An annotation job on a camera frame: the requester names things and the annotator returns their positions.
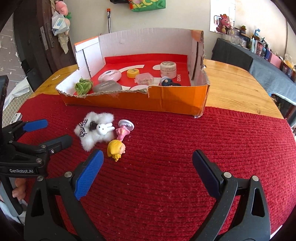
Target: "wooden table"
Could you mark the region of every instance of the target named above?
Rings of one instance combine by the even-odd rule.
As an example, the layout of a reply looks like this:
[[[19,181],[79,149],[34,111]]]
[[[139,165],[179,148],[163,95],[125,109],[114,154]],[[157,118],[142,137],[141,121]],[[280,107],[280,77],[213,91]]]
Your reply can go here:
[[[213,60],[205,59],[204,64],[207,66],[205,70],[211,83],[206,106],[283,119],[270,96],[249,72]],[[77,65],[72,65],[58,70],[31,98],[42,93],[58,95],[55,87],[77,68]]]

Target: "gray tablecloth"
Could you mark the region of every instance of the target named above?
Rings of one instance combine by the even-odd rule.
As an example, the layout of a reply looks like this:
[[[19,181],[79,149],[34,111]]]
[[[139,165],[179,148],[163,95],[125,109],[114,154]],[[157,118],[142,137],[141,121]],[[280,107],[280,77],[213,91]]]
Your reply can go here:
[[[213,48],[212,60],[245,69],[267,93],[274,93],[296,105],[296,84],[273,64],[249,50],[219,38]]]

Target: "pink box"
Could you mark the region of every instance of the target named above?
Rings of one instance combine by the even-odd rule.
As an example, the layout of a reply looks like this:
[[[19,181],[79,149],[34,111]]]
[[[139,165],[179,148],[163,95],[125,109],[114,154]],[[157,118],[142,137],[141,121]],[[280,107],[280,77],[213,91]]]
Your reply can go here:
[[[270,63],[272,63],[274,66],[278,67],[279,69],[281,68],[281,63],[282,63],[282,61],[281,61],[281,59],[280,59],[278,56],[276,56],[275,54],[271,54],[270,57],[269,57],[269,59],[268,59],[268,61],[269,61]]]

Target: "white fluffy plush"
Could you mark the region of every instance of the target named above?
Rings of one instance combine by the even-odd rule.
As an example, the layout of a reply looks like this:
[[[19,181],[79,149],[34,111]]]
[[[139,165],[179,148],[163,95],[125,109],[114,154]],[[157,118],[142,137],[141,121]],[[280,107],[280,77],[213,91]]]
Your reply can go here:
[[[85,151],[90,151],[97,142],[110,142],[114,139],[113,130],[115,129],[112,126],[112,122],[114,120],[114,116],[110,113],[100,113],[97,114],[95,112],[90,112],[86,115],[84,120],[87,119],[87,123],[84,126],[85,132],[87,133],[84,137],[80,137],[81,127],[79,125],[76,126],[74,132],[80,138],[81,145]],[[98,124],[97,129],[90,131],[89,125],[94,121]],[[98,132],[98,127],[103,126],[108,128],[108,132],[105,135],[100,135]]]

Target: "mirror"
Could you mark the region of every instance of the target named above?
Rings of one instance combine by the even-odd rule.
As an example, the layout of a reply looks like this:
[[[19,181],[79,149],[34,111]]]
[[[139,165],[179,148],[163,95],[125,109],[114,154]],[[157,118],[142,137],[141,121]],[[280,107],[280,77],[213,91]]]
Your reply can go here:
[[[210,31],[218,32],[216,28],[222,19],[220,15],[226,14],[229,16],[230,25],[234,26],[235,20],[235,0],[211,0],[210,11]]]

